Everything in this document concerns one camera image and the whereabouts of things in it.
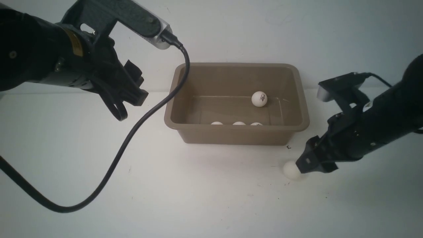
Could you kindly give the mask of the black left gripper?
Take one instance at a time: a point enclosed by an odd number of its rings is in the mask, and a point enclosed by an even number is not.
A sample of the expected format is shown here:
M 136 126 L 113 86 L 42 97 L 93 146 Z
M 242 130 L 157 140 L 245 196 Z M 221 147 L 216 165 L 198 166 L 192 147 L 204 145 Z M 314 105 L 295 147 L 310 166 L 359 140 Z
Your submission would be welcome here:
M 78 88 L 99 93 L 93 80 L 106 83 L 122 101 L 133 106 L 142 106 L 149 93 L 141 89 L 144 82 L 142 71 L 127 60 L 122 64 L 114 50 L 114 40 L 108 37 L 100 48 L 93 46 L 94 35 L 78 31 L 70 25 L 60 25 L 71 43 L 69 53 L 61 49 L 61 57 L 56 63 L 57 86 Z

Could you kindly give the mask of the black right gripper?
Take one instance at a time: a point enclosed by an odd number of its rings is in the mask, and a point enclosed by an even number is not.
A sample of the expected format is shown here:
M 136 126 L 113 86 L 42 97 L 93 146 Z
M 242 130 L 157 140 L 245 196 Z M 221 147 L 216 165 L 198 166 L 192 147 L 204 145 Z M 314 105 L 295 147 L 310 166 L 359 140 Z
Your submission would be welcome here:
M 331 173 L 337 162 L 355 162 L 377 149 L 377 114 L 371 110 L 337 114 L 323 136 L 307 140 L 295 165 L 301 174 Z

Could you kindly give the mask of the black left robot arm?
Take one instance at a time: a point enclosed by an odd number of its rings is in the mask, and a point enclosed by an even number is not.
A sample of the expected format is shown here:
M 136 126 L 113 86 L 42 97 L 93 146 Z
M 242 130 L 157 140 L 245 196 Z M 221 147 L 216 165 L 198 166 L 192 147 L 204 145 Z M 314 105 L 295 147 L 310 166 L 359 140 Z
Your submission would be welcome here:
M 1 9 L 1 91 L 23 83 L 115 93 L 121 101 L 141 106 L 148 92 L 140 88 L 142 71 L 123 65 L 106 32 L 80 30 L 80 23 L 50 23 L 41 18 Z

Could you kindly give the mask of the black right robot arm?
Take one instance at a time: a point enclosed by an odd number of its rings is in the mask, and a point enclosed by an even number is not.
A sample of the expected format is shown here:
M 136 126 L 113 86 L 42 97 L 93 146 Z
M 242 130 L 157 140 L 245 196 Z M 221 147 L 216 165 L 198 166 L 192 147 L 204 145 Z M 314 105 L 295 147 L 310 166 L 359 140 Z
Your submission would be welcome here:
M 319 82 L 317 97 L 334 100 L 341 112 L 331 116 L 323 136 L 307 140 L 305 150 L 295 161 L 302 174 L 331 173 L 338 162 L 355 162 L 365 155 L 407 134 L 422 134 L 423 56 L 417 56 L 395 85 L 374 100 L 360 86 L 373 73 L 351 72 Z

